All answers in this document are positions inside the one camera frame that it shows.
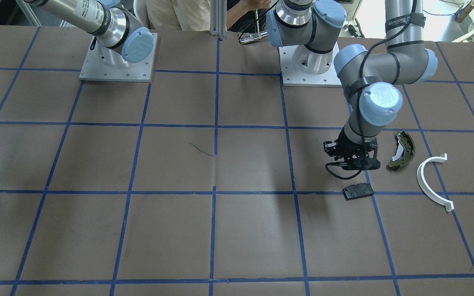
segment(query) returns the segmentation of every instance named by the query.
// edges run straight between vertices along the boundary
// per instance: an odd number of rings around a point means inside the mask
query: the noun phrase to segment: black cable
[[[416,11],[416,5],[418,4],[418,0],[413,0],[412,1],[412,9],[411,9],[411,17],[413,15],[413,13]],[[404,26],[403,28],[397,32],[395,35],[387,38],[387,39],[384,39],[380,42],[377,42],[375,45],[372,45],[370,47],[370,49],[367,51],[367,54],[365,54],[365,57],[363,58],[363,61],[361,62],[361,65],[360,65],[360,70],[359,70],[359,74],[360,74],[360,79],[363,78],[363,67],[365,67],[365,62],[367,61],[367,58],[369,57],[369,55],[371,54],[371,52],[378,46],[378,45],[382,45],[383,43],[385,42],[388,42],[388,41],[391,41],[393,40],[394,38],[400,36],[403,32],[405,32],[405,30],[407,30],[407,28],[409,27],[409,25],[411,24],[411,21],[408,21]],[[329,168],[328,166],[331,166],[331,165],[335,165],[335,166],[338,166],[337,163],[327,163],[325,165],[325,169],[330,173],[332,174],[333,176],[335,176],[336,178],[340,178],[341,180],[350,180],[352,178],[355,178],[356,176],[358,176],[361,171],[363,171],[363,169],[365,168],[365,166],[367,165],[367,158],[366,158],[366,155],[367,155],[367,147],[365,146],[366,143],[365,143],[365,136],[363,135],[363,127],[361,125],[361,111],[360,111],[360,99],[361,99],[361,89],[358,90],[358,99],[357,99],[357,104],[356,104],[356,113],[357,113],[357,120],[358,120],[358,129],[360,130],[360,135],[361,135],[361,144],[362,144],[362,154],[361,154],[361,157],[362,157],[362,165],[361,165],[361,168],[360,170],[355,173],[354,175],[350,176],[350,177],[341,177],[341,176],[338,176],[337,174],[333,173]]]
[[[444,0],[440,0],[440,1],[447,2],[447,3],[451,3],[451,4],[457,4],[457,3],[448,2],[448,1],[444,1]],[[455,11],[455,12],[453,12],[453,13],[451,13],[451,14],[430,13],[429,11],[425,11],[425,10],[424,10],[423,12],[425,12],[425,13],[427,13],[427,14],[430,14],[430,15],[436,15],[436,16],[450,16],[450,15],[455,15],[455,13],[459,12],[459,11],[462,9],[462,7],[464,7],[464,3],[459,3],[459,4],[457,4],[457,5],[461,5],[461,6],[458,8],[457,11]]]
[[[367,165],[367,159],[365,158],[365,154],[367,154],[367,149],[365,147],[365,137],[363,136],[363,128],[361,127],[361,111],[360,111],[360,108],[359,108],[360,99],[361,99],[361,89],[358,90],[358,99],[357,99],[358,103],[356,104],[358,127],[360,129],[360,134],[362,135],[361,136],[361,145],[363,146],[363,149],[362,149],[363,154],[361,155],[361,157],[363,157],[363,161],[362,161],[360,170],[357,173],[350,176],[350,177],[342,177],[342,176],[339,176],[339,175],[333,173],[329,169],[329,167],[339,167],[340,162],[329,162],[325,165],[325,170],[327,170],[327,172],[329,172],[332,176],[334,176],[338,179],[341,179],[341,180],[350,180],[350,179],[356,178],[359,174],[361,174],[361,172],[363,171],[363,168]]]
[[[262,15],[260,15],[258,18],[248,21],[248,23],[251,23],[251,24],[248,25],[247,27],[245,27],[245,28],[241,31],[241,35],[239,35],[239,39],[241,39],[241,37],[244,35],[244,31],[248,30],[250,27],[252,27],[252,26],[255,25],[255,24],[254,24],[255,22],[260,21],[263,17],[265,17],[265,16],[267,15],[267,13],[268,13],[272,8],[274,8],[274,7],[277,5],[277,2],[279,2],[279,0],[275,1],[275,3],[274,3],[272,6],[270,6],[270,7],[267,9],[267,11],[263,12]]]
[[[411,15],[414,13],[414,11],[416,11],[416,4],[418,4],[418,0],[412,0],[412,9],[411,9]],[[396,37],[400,36],[403,32],[405,32],[405,30],[407,30],[407,28],[409,27],[409,25],[411,24],[411,21],[408,21],[404,26],[403,28],[400,30],[400,32],[396,33],[395,35],[387,38],[387,39],[384,39],[380,42],[377,42],[375,45],[372,45],[369,50],[367,51],[367,54],[365,55],[365,57],[363,58],[363,61],[361,62],[361,66],[360,66],[360,78],[363,78],[363,67],[365,67],[365,62],[367,61],[367,58],[369,57],[369,55],[371,54],[371,52],[378,46],[378,45],[382,45],[383,43],[385,42],[388,42],[388,41],[391,41],[393,39],[395,39]]]
[[[456,5],[464,5],[463,3],[455,3],[455,2],[446,1],[446,0],[440,0],[440,1],[446,2],[446,3],[451,3],[451,4],[456,4]]]

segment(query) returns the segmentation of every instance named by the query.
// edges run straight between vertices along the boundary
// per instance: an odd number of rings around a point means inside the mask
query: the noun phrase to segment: blue tape grid line
[[[440,54],[442,55],[442,58],[444,59],[444,62],[446,62],[446,65],[447,67],[449,68],[449,71],[451,72],[451,75],[453,76],[453,79],[455,79],[455,82],[458,86],[458,89],[460,90],[460,92],[462,93],[462,96],[464,98],[464,100],[466,101],[466,104],[468,105],[469,107],[469,110],[471,111],[471,113],[473,114],[473,117],[474,117],[474,110],[473,110],[473,107],[471,106],[471,104],[469,103],[469,100],[466,96],[466,93],[464,92],[464,90],[462,89],[462,86],[460,84],[460,82],[458,81],[455,73],[453,72],[453,69],[451,68],[451,66],[449,65],[449,62],[447,61],[446,59],[446,56],[444,55],[444,53],[442,52],[442,48],[440,48],[440,45],[438,44],[438,42],[436,42],[436,46],[438,47],[438,51],[440,51]]]
[[[111,282],[111,290],[109,291],[109,295],[113,296],[114,295],[114,290],[116,287],[116,282],[118,278],[118,269],[120,266],[120,258],[122,256],[122,249],[124,246],[124,238],[125,238],[125,229],[128,224],[128,215],[129,215],[129,206],[130,206],[130,201],[131,201],[131,195],[133,194],[133,183],[135,180],[135,173],[137,172],[137,163],[138,163],[138,156],[139,156],[139,151],[140,151],[140,143],[142,141],[142,134],[144,132],[144,121],[147,113],[147,105],[149,104],[149,97],[151,93],[151,84],[147,86],[147,95],[145,98],[145,103],[144,103],[144,110],[142,112],[142,119],[140,120],[140,128],[139,128],[139,135],[137,139],[137,147],[135,148],[135,155],[133,157],[133,169],[131,170],[131,177],[129,179],[129,187],[127,191],[127,197],[125,200],[125,211],[124,211],[124,219],[122,222],[122,230],[120,232],[120,240],[118,241],[118,251],[116,253],[116,260],[114,264],[114,271],[113,271],[113,279]]]
[[[348,99],[346,99],[345,101],[346,101],[346,106],[347,106],[347,109],[348,109],[349,113],[352,114],[352,112],[353,112],[352,106],[348,102]],[[370,182],[370,176],[369,176],[368,171],[365,171],[365,178],[367,179],[367,183],[370,184],[371,182]],[[389,248],[389,242],[387,241],[387,235],[385,234],[385,228],[384,228],[383,222],[381,220],[380,210],[378,209],[378,203],[376,202],[375,194],[376,193],[374,193],[371,197],[372,198],[372,205],[374,206],[374,213],[376,214],[376,219],[378,221],[378,226],[380,227],[381,238],[383,240],[383,245],[385,247],[385,252],[387,253],[387,260],[389,261],[389,269],[391,270],[391,279],[393,280],[393,284],[395,285],[396,295],[401,296],[400,286],[398,284],[397,277],[396,277],[395,265],[393,263],[393,257],[391,255],[391,250]]]
[[[30,245],[32,244],[32,240],[34,239],[34,233],[36,231],[38,220],[40,219],[41,211],[43,209],[43,204],[45,203],[45,197],[47,196],[47,191],[49,190],[49,186],[51,184],[52,176],[54,174],[54,170],[56,169],[56,164],[58,163],[58,159],[60,158],[63,143],[65,142],[65,139],[67,137],[67,132],[68,132],[68,129],[70,127],[69,123],[72,120],[72,117],[74,115],[74,110],[76,109],[76,106],[78,104],[78,100],[79,100],[79,96],[81,94],[81,90],[83,88],[83,84],[84,84],[84,82],[82,81],[79,85],[79,89],[78,89],[76,98],[74,99],[74,103],[73,103],[73,106],[72,106],[72,109],[71,109],[71,114],[69,115],[69,117],[67,119],[67,124],[65,125],[65,129],[63,131],[63,135],[62,135],[62,138],[60,140],[58,150],[56,151],[56,156],[54,157],[54,161],[52,163],[51,171],[49,172],[49,177],[47,178],[47,183],[45,184],[45,189],[44,189],[44,192],[42,194],[41,200],[39,202],[38,210],[36,211],[36,216],[34,217],[34,222],[32,223],[32,229],[30,230],[30,235],[28,236],[25,251],[23,252],[23,257],[21,258],[21,263],[19,264],[19,269],[17,271],[16,280],[15,280],[15,283],[13,284],[13,286],[12,286],[12,290],[11,290],[11,294],[10,294],[11,296],[14,296],[15,293],[16,293],[17,285],[19,283],[19,280],[21,278],[21,273],[23,272],[23,268],[24,268],[25,262],[27,260],[28,251],[30,250]]]
[[[21,64],[19,64],[19,68],[17,69],[16,71],[16,74],[14,75],[14,78],[12,79],[12,82],[10,84],[10,86],[8,86],[8,89],[7,89],[7,92],[5,93],[5,96],[3,97],[3,99],[1,100],[1,103],[0,103],[0,112],[1,112],[1,109],[3,108],[3,105],[5,104],[6,100],[8,99],[8,96],[10,95],[10,92],[12,90],[12,87],[14,86],[14,84],[16,83],[16,80],[17,80],[17,77],[21,71],[21,68],[23,67],[23,65],[25,64],[25,60],[27,60],[27,57],[28,57],[28,54],[30,54],[30,50],[32,49],[32,45],[34,45],[34,41],[36,41],[36,37],[38,36],[38,33],[40,32],[40,27],[38,27],[36,29],[36,32],[34,33],[34,36],[32,37],[32,40],[30,41],[30,44],[28,45],[28,49],[25,53],[25,56],[23,57],[23,59],[21,60]]]
[[[473,273],[455,274],[405,274],[397,275],[399,280],[413,279],[474,279]],[[309,282],[331,282],[331,281],[382,281],[391,280],[391,275],[369,275],[361,277],[309,277]],[[206,284],[206,283],[261,283],[261,282],[304,282],[303,277],[260,277],[248,279],[235,277],[229,279],[133,279],[117,280],[116,285],[121,284]],[[12,285],[15,281],[0,281],[0,285]],[[111,285],[111,280],[21,280],[18,285]]]
[[[418,124],[418,128],[420,129],[420,133],[422,135],[422,138],[423,138],[423,142],[425,143],[425,147],[427,148],[427,152],[429,153],[429,156],[432,157],[433,154],[431,152],[431,148],[429,146],[429,143],[427,142],[427,138],[425,137],[425,133],[423,132],[423,129],[422,129],[422,126],[420,124],[420,121],[418,120],[418,116],[416,116],[416,111],[414,110],[414,107],[412,106],[412,101],[409,97],[409,94],[407,92],[407,89],[405,86],[402,86],[403,88],[403,92],[407,98],[407,101],[409,103],[409,106],[411,107],[411,110],[412,110],[412,115],[414,116],[414,119],[416,120],[416,123]],[[438,180],[440,181],[440,184],[442,185],[442,190],[444,191],[444,195],[446,196],[446,199],[450,200],[449,198],[449,194],[447,193],[447,190],[446,190],[446,186],[444,184],[444,180],[442,180],[442,175],[440,174],[440,171],[438,170],[438,166],[436,164],[434,164],[434,170],[436,171],[437,173],[437,176],[438,176]],[[457,228],[458,228],[458,231],[460,233],[460,236],[462,238],[462,241],[463,241],[463,244],[464,246],[466,247],[466,251],[469,255],[469,259],[473,265],[473,268],[474,268],[474,257],[472,255],[472,252],[471,250],[469,249],[469,245],[467,243],[467,239],[462,231],[462,228],[460,227],[460,222],[458,221],[458,217],[457,217],[457,214],[455,213],[455,210],[453,210],[451,212],[453,214],[453,219],[455,220],[455,223],[457,225]]]
[[[282,77],[279,77],[279,86],[281,89],[281,102],[283,105],[284,126],[288,127],[288,116],[286,114],[286,103],[284,99]],[[288,131],[288,129],[285,129],[285,133],[286,133],[286,148],[288,149],[288,164],[290,165],[290,178],[292,180],[292,191],[294,195],[295,217],[297,219],[297,232],[299,233],[299,247],[301,249],[301,264],[303,267],[303,281],[304,281],[306,295],[310,296],[310,285],[308,281],[308,271],[307,271],[307,257],[304,251],[303,227],[301,225],[301,212],[299,210],[299,197],[297,196],[297,189],[295,187],[294,166],[292,162],[292,148],[290,145],[290,132]]]
[[[5,190],[0,189],[0,193],[10,194],[100,194],[100,195],[119,195],[127,194],[127,191],[83,191],[83,190]],[[131,191],[136,195],[211,195],[213,191]],[[293,191],[215,191],[222,195],[292,195]],[[472,195],[474,192],[437,192],[438,194],[447,193],[448,195]],[[297,191],[298,195],[342,195],[336,191]],[[425,195],[420,191],[376,191],[376,195]]]
[[[11,121],[1,120],[0,124],[20,124],[20,125],[65,125],[65,122],[47,122],[47,121]],[[71,125],[87,126],[139,126],[139,123],[118,123],[118,122],[71,122]],[[194,129],[289,129],[289,130],[338,130],[340,126],[280,126],[280,125],[209,125],[209,124],[164,124],[164,123],[145,123],[146,127],[186,127]],[[406,131],[419,132],[419,129],[392,129],[385,128],[385,131]],[[423,129],[424,132],[433,133],[474,133],[474,130],[467,129]]]

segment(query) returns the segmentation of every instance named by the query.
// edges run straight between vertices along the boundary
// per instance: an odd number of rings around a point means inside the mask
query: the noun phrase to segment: metal rod
[[[259,13],[257,9],[254,12],[254,14],[256,15],[256,32],[261,32],[261,29],[259,28]]]

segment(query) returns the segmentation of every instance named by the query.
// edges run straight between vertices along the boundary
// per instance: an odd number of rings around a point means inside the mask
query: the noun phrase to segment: blue tape
[[[447,63],[447,60],[446,60],[446,58],[444,57],[444,54],[443,54],[441,51],[440,51],[440,53],[442,54],[442,58],[444,58],[444,61],[446,62],[447,66],[449,67],[449,64]],[[403,88],[403,92],[404,92],[404,94],[405,94],[405,96],[406,96],[406,98],[407,98],[407,101],[409,102],[409,105],[410,105],[410,107],[411,107],[412,115],[414,116],[414,119],[416,120],[416,123],[418,124],[418,128],[420,129],[420,134],[422,135],[423,142],[425,143],[425,147],[427,148],[427,152],[429,153],[429,156],[432,157],[433,154],[432,154],[432,152],[431,152],[431,147],[429,147],[429,143],[427,142],[427,138],[425,137],[425,133],[424,133],[424,131],[423,131],[423,129],[422,129],[422,126],[421,126],[421,124],[420,124],[420,121],[418,120],[418,117],[416,116],[416,112],[414,111],[414,107],[412,106],[412,102],[411,102],[411,99],[410,99],[409,94],[408,94],[408,92],[407,92],[407,89],[406,89],[406,87],[403,86],[403,85],[402,85],[402,88]],[[444,180],[442,179],[442,175],[440,174],[440,171],[438,170],[438,166],[436,165],[436,163],[434,164],[434,170],[436,171],[436,174],[437,174],[437,176],[438,176],[438,180],[440,181],[440,184],[442,185],[442,190],[444,191],[444,195],[446,196],[446,199],[450,200],[449,195],[447,194],[447,190],[446,190],[446,186],[445,186],[445,184],[444,184]],[[472,255],[472,253],[471,253],[471,250],[469,249],[469,245],[468,245],[468,243],[467,243],[467,239],[466,239],[466,237],[465,237],[465,235],[464,235],[464,233],[463,233],[463,231],[462,231],[462,229],[461,229],[461,227],[460,227],[460,222],[458,221],[458,218],[457,218],[457,215],[456,215],[455,211],[453,210],[453,212],[451,212],[451,213],[453,214],[453,219],[455,220],[455,223],[456,223],[457,228],[458,228],[458,230],[459,230],[459,233],[460,233],[460,236],[461,236],[462,241],[463,241],[463,243],[464,243],[464,246],[466,247],[466,251],[467,251],[467,253],[468,253],[468,255],[469,255],[469,259],[470,259],[470,261],[472,262],[472,265],[473,265],[473,267],[474,267],[474,258],[473,258],[473,255]]]
[[[370,176],[369,172],[365,171],[365,178],[367,178],[367,183],[370,182]],[[380,209],[378,208],[378,202],[376,201],[376,196],[373,194],[372,195],[372,204],[374,206],[374,211],[376,212],[376,218],[378,219],[378,225],[380,225],[380,232],[381,232],[381,237],[383,238],[383,245],[385,246],[385,252],[387,253],[387,258],[389,260],[389,267],[391,268],[391,275],[393,278],[393,283],[395,284],[395,290],[397,296],[400,296],[400,286],[398,284],[398,280],[396,277],[396,270],[395,270],[395,264],[393,262],[393,257],[391,255],[391,249],[389,247],[389,242],[387,241],[387,234],[385,234],[385,228],[383,226],[383,221],[381,220],[380,216]]]
[[[128,215],[129,215],[129,206],[130,206],[130,201],[131,201],[131,195],[133,194],[133,183],[135,180],[135,174],[137,172],[137,163],[138,163],[138,156],[140,152],[140,143],[142,141],[142,135],[144,132],[144,121],[147,113],[147,105],[149,105],[149,98],[150,98],[150,93],[151,93],[151,84],[147,86],[147,93],[146,93],[146,98],[145,98],[145,103],[144,103],[144,110],[142,112],[142,119],[140,120],[140,129],[139,129],[139,135],[137,139],[137,146],[135,148],[135,155],[133,157],[133,169],[131,170],[131,177],[129,179],[129,187],[128,187],[128,196],[126,197],[125,200],[125,210],[124,210],[124,219],[122,223],[122,230],[120,232],[120,240],[118,241],[118,251],[116,253],[116,260],[114,264],[114,270],[113,270],[113,280],[111,283],[111,290],[109,291],[109,295],[113,296],[114,295],[114,290],[116,287],[116,282],[118,278],[118,269],[120,266],[120,258],[122,256],[122,249],[124,247],[124,238],[125,238],[125,229],[128,224]]]
[[[81,94],[81,90],[83,89],[83,84],[84,84],[84,82],[82,81],[79,85],[79,89],[78,89],[76,98],[74,99],[74,103],[73,103],[73,106],[72,106],[72,109],[71,109],[71,113],[69,114],[69,117],[67,119],[67,123],[65,125],[65,129],[63,131],[63,135],[62,135],[62,138],[60,140],[60,144],[58,145],[58,150],[56,151],[56,156],[54,157],[54,161],[53,161],[52,166],[51,166],[51,171],[49,172],[49,176],[47,178],[47,183],[45,184],[45,189],[44,189],[43,195],[41,197],[41,200],[39,201],[38,210],[36,211],[36,216],[34,217],[34,222],[32,223],[32,229],[30,229],[30,234],[28,236],[27,244],[25,246],[25,251],[23,252],[23,256],[21,257],[21,262],[20,262],[19,268],[17,270],[16,282],[18,282],[21,278],[21,273],[23,272],[23,268],[25,266],[25,262],[26,262],[27,257],[28,257],[28,251],[30,250],[30,245],[32,244],[32,240],[34,239],[34,234],[36,232],[36,227],[37,227],[37,224],[38,224],[38,220],[40,219],[40,214],[41,214],[41,211],[43,209],[43,204],[45,203],[45,197],[47,196],[46,192],[47,192],[47,190],[49,190],[49,186],[51,185],[52,176],[54,175],[54,170],[56,169],[56,164],[58,163],[58,159],[60,158],[63,143],[65,142],[65,139],[66,139],[67,133],[68,133],[68,129],[70,127],[69,123],[72,120],[72,117],[74,115],[74,111],[75,111],[76,106],[78,104],[79,96]],[[15,283],[12,286],[12,290],[11,290],[11,294],[10,294],[11,296],[15,296],[16,289],[17,289],[17,283]]]
[[[303,228],[301,226],[301,212],[299,211],[299,198],[297,196],[297,189],[295,187],[294,166],[292,162],[292,149],[290,145],[290,133],[288,131],[288,117],[286,114],[286,103],[284,99],[282,77],[279,77],[279,86],[281,89],[281,103],[283,107],[284,127],[285,127],[285,134],[286,134],[286,148],[288,149],[288,164],[290,165],[290,179],[292,180],[292,191],[294,195],[295,217],[297,219],[297,232],[299,233],[299,247],[301,249],[301,264],[303,267],[303,279],[304,279],[306,295],[310,296],[310,285],[308,284],[307,257],[305,255],[305,250],[304,250]]]

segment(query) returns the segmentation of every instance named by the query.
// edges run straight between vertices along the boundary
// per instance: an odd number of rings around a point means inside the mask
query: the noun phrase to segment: cable
[[[451,4],[457,4],[457,3],[448,2],[448,1],[444,1],[444,0],[440,0],[440,1],[442,1],[442,2],[447,2],[447,3],[451,3]],[[425,10],[424,10],[423,12],[425,12],[425,13],[427,13],[427,14],[429,14],[429,15],[451,16],[451,15],[455,15],[455,13],[459,12],[459,11],[462,9],[462,7],[464,7],[464,4],[465,4],[465,3],[459,3],[459,4],[457,4],[457,5],[461,5],[461,6],[458,8],[457,11],[455,11],[455,12],[453,12],[453,13],[451,13],[451,14],[436,14],[436,13],[430,13],[429,11],[425,11]]]
[[[451,4],[456,4],[456,5],[464,5],[463,3],[455,3],[455,2],[450,2],[450,1],[446,1],[446,0],[440,0],[442,2],[446,2],[446,3],[451,3]]]
[[[411,16],[413,15],[413,13],[416,11],[416,5],[418,4],[418,0],[413,0],[412,1],[412,9],[411,9]],[[359,70],[359,75],[360,75],[360,79],[363,78],[363,67],[365,67],[365,62],[367,61],[367,58],[369,57],[369,55],[371,54],[371,52],[378,46],[378,45],[382,45],[383,43],[385,42],[388,42],[388,41],[391,41],[393,40],[394,38],[400,36],[403,32],[405,32],[405,30],[407,30],[407,28],[409,27],[409,25],[411,24],[411,21],[408,21],[404,26],[403,28],[397,32],[395,35],[387,38],[387,39],[384,39],[382,41],[379,41],[377,42],[375,45],[372,45],[370,47],[370,49],[367,51],[367,54],[365,54],[365,57],[363,58],[363,61],[361,62],[361,65],[360,65],[360,70]],[[360,111],[360,99],[361,99],[361,89],[358,90],[358,99],[357,99],[357,103],[356,103],[356,113],[357,113],[357,120],[358,120],[358,129],[360,131],[360,135],[361,135],[361,144],[362,144],[362,150],[363,150],[363,153],[361,154],[361,157],[362,157],[362,165],[361,165],[361,168],[360,170],[355,173],[354,175],[350,176],[350,177],[347,177],[347,178],[344,178],[344,177],[341,177],[341,176],[338,176],[337,174],[333,173],[329,168],[328,166],[331,166],[331,165],[335,165],[335,166],[338,166],[337,163],[327,163],[325,165],[325,169],[330,173],[332,174],[333,176],[335,176],[336,178],[340,178],[341,180],[350,180],[352,178],[355,178],[356,176],[358,176],[361,171],[363,171],[363,169],[365,168],[365,166],[367,165],[367,158],[366,158],[366,155],[367,155],[367,147],[366,147],[366,144],[365,143],[365,136],[363,135],[363,127],[361,125],[361,111]]]

